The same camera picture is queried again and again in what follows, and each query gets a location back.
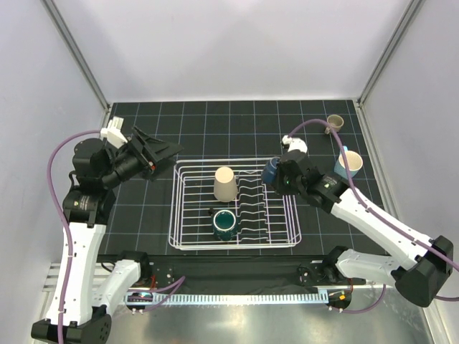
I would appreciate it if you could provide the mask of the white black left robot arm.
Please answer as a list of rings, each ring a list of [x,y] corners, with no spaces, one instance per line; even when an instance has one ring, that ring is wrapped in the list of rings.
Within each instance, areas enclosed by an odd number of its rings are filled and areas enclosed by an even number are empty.
[[[69,173],[71,187],[58,201],[52,165],[59,150],[78,143]],[[171,168],[182,146],[153,138],[137,127],[133,137],[109,125],[62,141],[47,163],[47,182],[63,225],[63,248],[57,285],[44,319],[32,325],[31,337],[45,343],[106,343],[113,313],[133,286],[153,276],[148,254],[123,251],[99,288],[93,287],[96,261],[115,203],[114,189],[140,175],[153,181]]]

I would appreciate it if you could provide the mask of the beige paper cup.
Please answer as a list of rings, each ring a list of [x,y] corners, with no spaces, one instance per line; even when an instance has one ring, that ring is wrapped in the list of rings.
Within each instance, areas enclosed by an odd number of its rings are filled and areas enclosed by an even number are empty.
[[[237,184],[231,168],[222,166],[216,170],[214,174],[214,196],[221,202],[231,202],[236,198]]]

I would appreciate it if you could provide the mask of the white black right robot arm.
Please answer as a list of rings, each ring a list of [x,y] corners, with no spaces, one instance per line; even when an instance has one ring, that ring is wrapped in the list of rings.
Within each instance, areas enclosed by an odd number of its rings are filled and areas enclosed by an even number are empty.
[[[449,239],[433,239],[403,224],[338,174],[321,173],[300,150],[273,158],[266,169],[271,175],[264,182],[277,194],[301,197],[352,225],[387,252],[365,254],[337,246],[322,264],[328,282],[339,284],[346,278],[376,282],[395,288],[419,307],[428,307],[438,297],[454,267]]]

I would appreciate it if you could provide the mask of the small speckled blue cup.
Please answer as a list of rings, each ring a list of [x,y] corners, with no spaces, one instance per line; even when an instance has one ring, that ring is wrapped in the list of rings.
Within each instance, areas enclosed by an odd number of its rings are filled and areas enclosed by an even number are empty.
[[[278,163],[280,158],[279,157],[272,157],[266,164],[262,170],[261,179],[262,182],[265,184],[272,184],[275,182],[277,171],[278,171]]]

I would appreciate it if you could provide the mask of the dark green mug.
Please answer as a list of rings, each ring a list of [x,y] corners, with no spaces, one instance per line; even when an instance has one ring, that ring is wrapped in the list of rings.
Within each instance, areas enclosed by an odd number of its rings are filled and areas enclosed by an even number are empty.
[[[212,232],[216,240],[229,242],[237,236],[237,217],[229,209],[213,209],[208,211],[211,217]]]

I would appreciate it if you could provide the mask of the blue mug cream inside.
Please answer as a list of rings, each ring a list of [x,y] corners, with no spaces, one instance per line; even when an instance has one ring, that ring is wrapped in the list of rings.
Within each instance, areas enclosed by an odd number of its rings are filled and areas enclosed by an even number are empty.
[[[339,158],[335,163],[333,171],[345,179],[347,179],[348,176],[343,156],[346,156],[350,176],[352,178],[355,177],[355,175],[363,167],[363,158],[357,152],[349,150],[346,146],[344,146],[344,154],[339,155]]]

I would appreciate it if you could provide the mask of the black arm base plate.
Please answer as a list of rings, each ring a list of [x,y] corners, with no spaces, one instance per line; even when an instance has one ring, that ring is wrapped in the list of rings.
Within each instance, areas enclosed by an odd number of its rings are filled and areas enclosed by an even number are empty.
[[[364,285],[356,277],[332,276],[322,269],[323,255],[148,255],[156,281],[164,286],[185,277],[190,292],[246,293],[265,287]]]

